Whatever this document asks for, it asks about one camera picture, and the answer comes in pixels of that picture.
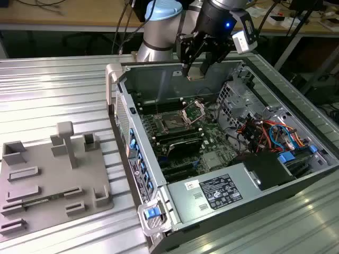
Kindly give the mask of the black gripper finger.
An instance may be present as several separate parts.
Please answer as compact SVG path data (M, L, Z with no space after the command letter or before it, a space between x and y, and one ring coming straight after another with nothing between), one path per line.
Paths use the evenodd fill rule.
M193 34L178 34L176 37L176 53L182 64L182 74L188 76L189 70L201 54L205 41L204 32L194 32Z
M212 41L208 46L205 60L200 66L201 73L207 73L209 67L214 63L222 62L230 53L233 45L234 43L232 39L226 39L224 41Z

